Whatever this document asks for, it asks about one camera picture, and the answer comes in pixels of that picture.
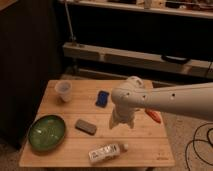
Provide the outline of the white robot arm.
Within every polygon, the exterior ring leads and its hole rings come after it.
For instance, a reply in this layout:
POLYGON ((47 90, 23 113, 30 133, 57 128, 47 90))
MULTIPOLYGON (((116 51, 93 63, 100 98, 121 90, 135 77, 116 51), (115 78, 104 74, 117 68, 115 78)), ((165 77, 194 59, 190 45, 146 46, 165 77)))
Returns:
POLYGON ((133 129, 139 108, 213 121, 213 83, 146 89, 139 77, 131 76, 112 89, 111 100, 110 129, 120 123, 133 129))

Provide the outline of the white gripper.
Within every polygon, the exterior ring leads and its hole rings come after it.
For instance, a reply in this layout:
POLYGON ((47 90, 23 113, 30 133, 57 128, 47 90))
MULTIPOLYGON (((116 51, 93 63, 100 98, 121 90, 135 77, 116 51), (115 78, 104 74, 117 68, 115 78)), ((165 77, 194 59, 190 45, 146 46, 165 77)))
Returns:
POLYGON ((115 105, 109 120, 109 128, 112 129, 118 124, 127 124, 131 129, 134 128, 135 109, 115 105))

